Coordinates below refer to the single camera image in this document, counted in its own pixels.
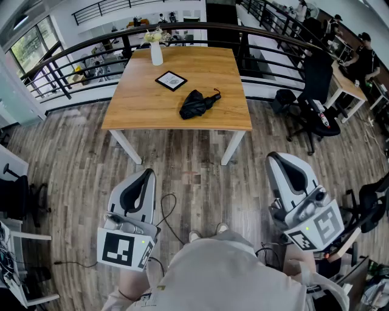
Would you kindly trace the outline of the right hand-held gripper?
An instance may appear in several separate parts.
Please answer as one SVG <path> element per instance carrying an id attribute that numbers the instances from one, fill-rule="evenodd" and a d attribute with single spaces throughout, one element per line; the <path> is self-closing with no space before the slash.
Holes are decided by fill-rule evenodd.
<path id="1" fill-rule="evenodd" d="M 302 251 L 323 251 L 344 231 L 340 208 L 319 184 L 311 166 L 283 152 L 266 157 L 276 227 Z"/>

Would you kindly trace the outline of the pale flower bouquet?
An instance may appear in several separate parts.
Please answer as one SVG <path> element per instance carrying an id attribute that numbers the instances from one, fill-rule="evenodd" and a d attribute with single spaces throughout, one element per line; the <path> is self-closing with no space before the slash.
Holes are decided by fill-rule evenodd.
<path id="1" fill-rule="evenodd" d="M 143 36 L 142 43 L 163 43 L 166 44 L 171 40 L 171 35 L 166 31 L 162 30 L 160 26 L 157 26 L 155 30 L 149 31 L 147 30 L 146 33 Z"/>

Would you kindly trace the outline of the person's beige shirt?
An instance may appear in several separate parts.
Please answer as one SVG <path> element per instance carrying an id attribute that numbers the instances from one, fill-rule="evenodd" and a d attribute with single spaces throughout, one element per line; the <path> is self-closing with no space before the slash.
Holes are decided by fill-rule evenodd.
<path id="1" fill-rule="evenodd" d="M 301 267 L 288 276 L 264 265 L 253 245 L 228 229 L 184 245 L 136 301 L 117 286 L 102 311 L 349 311 L 349 298 L 317 271 Z"/>

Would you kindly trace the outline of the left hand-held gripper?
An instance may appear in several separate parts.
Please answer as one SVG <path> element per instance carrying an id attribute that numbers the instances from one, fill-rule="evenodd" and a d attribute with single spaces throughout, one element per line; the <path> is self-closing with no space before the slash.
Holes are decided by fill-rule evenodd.
<path id="1" fill-rule="evenodd" d="M 97 261 L 141 272 L 160 230 L 153 224 L 156 175 L 150 168 L 136 172 L 111 192 L 104 224 L 97 231 Z"/>

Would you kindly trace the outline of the white side desk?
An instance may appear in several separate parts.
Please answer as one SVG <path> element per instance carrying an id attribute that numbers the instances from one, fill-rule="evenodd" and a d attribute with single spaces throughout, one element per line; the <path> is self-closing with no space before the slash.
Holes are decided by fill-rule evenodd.
<path id="1" fill-rule="evenodd" d="M 15 226 L 9 227 L 0 220 L 0 258 L 11 262 L 10 268 L 3 268 L 0 263 L 0 282 L 3 287 L 10 290 L 12 295 L 26 309 L 37 306 L 60 298 L 59 294 L 43 296 L 42 298 L 27 299 L 22 287 L 22 280 L 27 275 L 27 263 L 24 261 L 22 240 L 30 239 L 36 241 L 51 241 L 52 237 L 45 234 L 24 233 L 22 231 L 12 230 Z"/>

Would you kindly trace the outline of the wooden desk with white legs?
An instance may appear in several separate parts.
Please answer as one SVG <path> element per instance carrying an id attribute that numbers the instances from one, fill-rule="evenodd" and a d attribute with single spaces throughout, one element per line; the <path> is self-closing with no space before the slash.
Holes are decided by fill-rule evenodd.
<path id="1" fill-rule="evenodd" d="M 334 60 L 334 62 L 332 63 L 332 70 L 332 79 L 334 80 L 337 89 L 334 94 L 326 101 L 325 107 L 329 109 L 331 106 L 333 106 L 342 93 L 351 95 L 354 98 L 358 99 L 358 103 L 355 104 L 349 111 L 344 110 L 338 104 L 336 105 L 338 110 L 343 115 L 343 117 L 341 118 L 341 122 L 345 123 L 349 120 L 351 116 L 353 116 L 357 112 L 359 108 L 362 107 L 362 105 L 367 101 L 367 98 L 359 87 L 355 87 L 354 83 L 351 80 L 347 79 L 347 77 L 345 77 L 343 73 L 341 73 L 337 60 Z"/>

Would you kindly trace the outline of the black waste bin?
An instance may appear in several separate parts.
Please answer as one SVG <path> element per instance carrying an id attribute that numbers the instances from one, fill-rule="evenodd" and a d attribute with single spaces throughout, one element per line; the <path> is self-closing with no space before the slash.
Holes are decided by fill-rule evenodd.
<path id="1" fill-rule="evenodd" d="M 295 100 L 296 96 L 290 89 L 279 89 L 277 90 L 275 98 L 271 103 L 271 108 L 276 114 L 279 114 Z"/>

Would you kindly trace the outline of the person's right forearm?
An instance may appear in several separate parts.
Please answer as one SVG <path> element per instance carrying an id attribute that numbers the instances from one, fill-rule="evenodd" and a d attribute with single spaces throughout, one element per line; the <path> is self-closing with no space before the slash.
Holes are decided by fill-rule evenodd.
<path id="1" fill-rule="evenodd" d="M 316 272 L 313 252 L 302 251 L 295 244 L 289 244 L 286 247 L 283 272 L 288 276 L 295 276 L 301 272 L 301 267 L 307 268 L 311 273 Z"/>

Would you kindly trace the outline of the black high-back office chair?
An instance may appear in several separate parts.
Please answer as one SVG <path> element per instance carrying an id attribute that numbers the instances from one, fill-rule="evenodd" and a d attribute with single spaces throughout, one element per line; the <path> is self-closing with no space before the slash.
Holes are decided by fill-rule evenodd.
<path id="1" fill-rule="evenodd" d="M 325 107 L 332 78 L 333 58 L 328 52 L 318 50 L 304 60 L 305 87 L 297 97 L 296 103 L 287 107 L 286 117 L 300 125 L 300 129 L 288 132 L 287 141 L 305 132 L 308 136 L 311 149 L 308 155 L 315 153 L 314 136 L 319 140 L 340 134 L 340 126 L 335 117 Z M 319 113 L 323 112 L 329 121 L 327 128 L 321 121 Z"/>

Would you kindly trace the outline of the black metal railing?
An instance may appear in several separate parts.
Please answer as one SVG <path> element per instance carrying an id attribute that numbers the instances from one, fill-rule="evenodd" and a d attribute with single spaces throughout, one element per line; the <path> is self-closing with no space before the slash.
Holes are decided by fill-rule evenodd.
<path id="1" fill-rule="evenodd" d="M 119 75 L 120 71 L 97 75 L 97 69 L 110 66 L 113 62 L 105 60 L 93 62 L 92 59 L 118 52 L 119 58 L 115 63 L 127 63 L 136 49 L 150 46 L 150 43 L 143 40 L 131 41 L 130 36 L 144 35 L 160 28 L 168 33 L 168 36 L 164 37 L 162 41 L 165 46 L 206 44 L 208 46 L 231 48 L 239 73 L 247 77 L 246 81 L 248 83 L 251 83 L 253 78 L 264 75 L 293 80 L 293 77 L 287 75 L 253 67 L 253 64 L 259 63 L 277 67 L 286 67 L 287 65 L 279 61 L 255 58 L 249 51 L 250 49 L 287 56 L 292 62 L 288 68 L 300 72 L 301 77 L 297 78 L 296 81 L 304 82 L 305 74 L 298 65 L 304 64 L 306 57 L 314 51 L 322 49 L 327 52 L 328 48 L 302 23 L 298 24 L 297 30 L 293 30 L 292 23 L 295 22 L 297 22 L 296 19 L 287 16 L 281 32 L 277 32 L 275 29 L 267 31 L 234 24 L 201 22 L 196 18 L 187 18 L 183 22 L 144 24 L 83 41 L 62 52 L 57 52 L 57 49 L 61 47 L 61 43 L 56 43 L 44 55 L 43 61 L 25 73 L 21 80 L 25 86 L 31 86 L 31 91 L 36 92 L 44 101 L 50 100 L 48 95 L 51 93 L 70 97 L 75 92 L 72 87 L 77 82 L 68 81 L 68 76 L 63 74 L 63 69 L 68 66 L 74 67 L 78 63 L 84 64 L 84 68 L 74 69 L 69 73 L 69 76 L 80 74 L 86 78 L 86 81 Z"/>

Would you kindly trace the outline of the black umbrella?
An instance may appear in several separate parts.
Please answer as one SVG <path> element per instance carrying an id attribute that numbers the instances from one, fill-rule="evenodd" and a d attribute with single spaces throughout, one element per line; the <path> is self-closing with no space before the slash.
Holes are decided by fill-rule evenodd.
<path id="1" fill-rule="evenodd" d="M 221 93 L 219 90 L 211 97 L 204 97 L 202 93 L 197 90 L 193 90 L 186 97 L 179 114 L 183 120 L 188 120 L 194 117 L 200 117 L 211 109 L 216 101 L 221 99 Z"/>

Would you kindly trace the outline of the wooden table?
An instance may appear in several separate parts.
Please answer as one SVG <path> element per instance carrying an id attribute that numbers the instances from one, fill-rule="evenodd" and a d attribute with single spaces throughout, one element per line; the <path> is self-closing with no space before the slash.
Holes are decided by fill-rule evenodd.
<path id="1" fill-rule="evenodd" d="M 222 157 L 228 164 L 247 131 L 252 130 L 249 109 L 241 77 L 232 50 L 217 47 L 165 47 L 164 62 L 151 63 L 148 49 L 136 50 L 116 87 L 103 120 L 102 129 L 109 130 L 130 158 L 142 159 L 124 136 L 129 129 L 190 129 L 232 131 L 233 137 Z M 172 92 L 155 82 L 167 71 L 187 79 Z M 219 90 L 219 99 L 203 116 L 183 120 L 179 110 L 187 97 L 198 90 L 205 97 Z"/>

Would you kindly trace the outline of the person's left forearm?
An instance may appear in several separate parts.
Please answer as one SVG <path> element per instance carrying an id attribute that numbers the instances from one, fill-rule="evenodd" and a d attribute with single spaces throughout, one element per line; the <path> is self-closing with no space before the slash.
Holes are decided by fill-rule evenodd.
<path id="1" fill-rule="evenodd" d="M 121 269 L 119 277 L 119 292 L 129 300 L 136 301 L 148 289 L 150 283 L 145 270 L 142 272 Z"/>

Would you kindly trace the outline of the black framed book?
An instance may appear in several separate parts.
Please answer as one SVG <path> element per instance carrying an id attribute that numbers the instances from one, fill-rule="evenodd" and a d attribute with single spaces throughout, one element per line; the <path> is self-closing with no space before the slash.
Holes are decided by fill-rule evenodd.
<path id="1" fill-rule="evenodd" d="M 174 92 L 179 89 L 182 85 L 187 82 L 187 79 L 173 73 L 172 71 L 167 71 L 158 78 L 155 79 L 155 82 Z"/>

